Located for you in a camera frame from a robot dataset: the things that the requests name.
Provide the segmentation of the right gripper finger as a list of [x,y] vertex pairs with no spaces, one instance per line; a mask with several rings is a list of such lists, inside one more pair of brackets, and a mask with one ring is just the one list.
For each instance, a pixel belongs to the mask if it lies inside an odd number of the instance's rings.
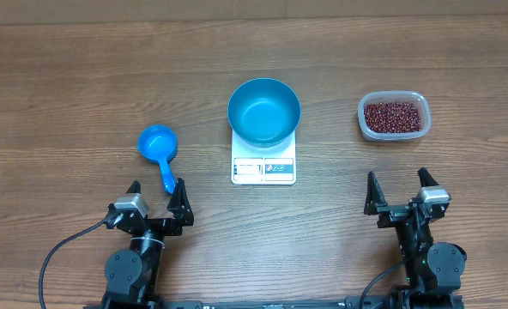
[[365,215],[377,215],[379,210],[387,206],[384,193],[379,185],[374,171],[367,175],[367,193],[364,206]]
[[438,186],[438,182],[431,176],[425,167],[420,168],[417,173],[421,187]]

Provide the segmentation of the blue plastic measuring scoop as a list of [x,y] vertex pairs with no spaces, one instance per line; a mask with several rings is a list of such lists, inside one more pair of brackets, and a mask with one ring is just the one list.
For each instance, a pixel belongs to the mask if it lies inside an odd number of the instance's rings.
[[177,135],[162,124],[149,126],[140,134],[137,149],[145,159],[159,165],[163,189],[173,194],[176,180],[170,162],[178,152]]

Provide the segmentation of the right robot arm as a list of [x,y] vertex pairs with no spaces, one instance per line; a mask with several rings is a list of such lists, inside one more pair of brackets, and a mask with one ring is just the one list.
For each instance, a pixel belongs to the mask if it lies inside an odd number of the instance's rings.
[[[445,216],[451,195],[422,167],[417,172],[420,189],[405,204],[390,205],[374,172],[367,175],[364,205],[366,215],[378,218],[379,228],[396,231],[402,260],[372,279],[363,290],[360,308],[462,308],[463,301],[454,292],[461,287],[461,275],[467,261],[459,245],[436,243],[430,224]],[[388,295],[368,300],[371,288],[385,276],[405,269],[407,284],[393,287]]]

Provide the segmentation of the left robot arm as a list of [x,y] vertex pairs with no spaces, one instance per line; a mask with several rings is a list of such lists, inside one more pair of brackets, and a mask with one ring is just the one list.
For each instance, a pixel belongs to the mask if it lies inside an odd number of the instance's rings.
[[163,308],[165,302],[155,292],[164,238],[180,236],[194,224],[194,215],[185,183],[177,180],[167,205],[169,218],[150,218],[148,204],[136,180],[115,203],[108,205],[103,223],[131,236],[130,247],[114,252],[106,261],[106,291],[103,308]]

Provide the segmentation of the white digital kitchen scale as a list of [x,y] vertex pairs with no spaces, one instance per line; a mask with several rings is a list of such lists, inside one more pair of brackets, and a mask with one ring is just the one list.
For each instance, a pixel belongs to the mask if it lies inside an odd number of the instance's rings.
[[253,146],[232,133],[231,181],[235,185],[294,185],[295,133],[269,148]]

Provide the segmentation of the blue metal bowl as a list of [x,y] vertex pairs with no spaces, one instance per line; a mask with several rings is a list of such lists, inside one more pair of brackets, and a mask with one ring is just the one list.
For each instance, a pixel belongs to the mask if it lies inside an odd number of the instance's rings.
[[227,105],[232,131],[260,148],[273,147],[298,128],[302,108],[298,95],[274,78],[251,79],[238,86]]

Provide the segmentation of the red adzuki beans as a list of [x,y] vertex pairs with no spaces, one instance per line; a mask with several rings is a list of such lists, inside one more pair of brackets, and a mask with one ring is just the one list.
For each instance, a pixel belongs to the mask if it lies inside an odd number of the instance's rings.
[[363,108],[367,127],[376,133],[410,133],[422,129],[418,108],[408,101],[388,101]]

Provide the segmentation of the clear plastic food container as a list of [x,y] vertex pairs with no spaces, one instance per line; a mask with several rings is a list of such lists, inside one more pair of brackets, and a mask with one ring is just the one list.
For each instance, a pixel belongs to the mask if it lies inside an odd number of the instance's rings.
[[423,137],[432,118],[426,98],[414,91],[379,91],[358,104],[358,120],[367,141],[394,142]]

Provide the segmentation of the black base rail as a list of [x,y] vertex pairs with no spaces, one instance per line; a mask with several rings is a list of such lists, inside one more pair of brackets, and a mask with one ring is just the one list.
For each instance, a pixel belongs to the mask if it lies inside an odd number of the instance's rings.
[[401,308],[391,302],[389,296],[366,296],[360,306],[359,296],[348,296],[344,300],[297,300],[297,301],[240,301],[203,303],[195,301],[160,301],[148,304],[125,304],[111,301],[107,305],[84,306],[84,309],[102,308],[162,308],[162,309],[359,309]]

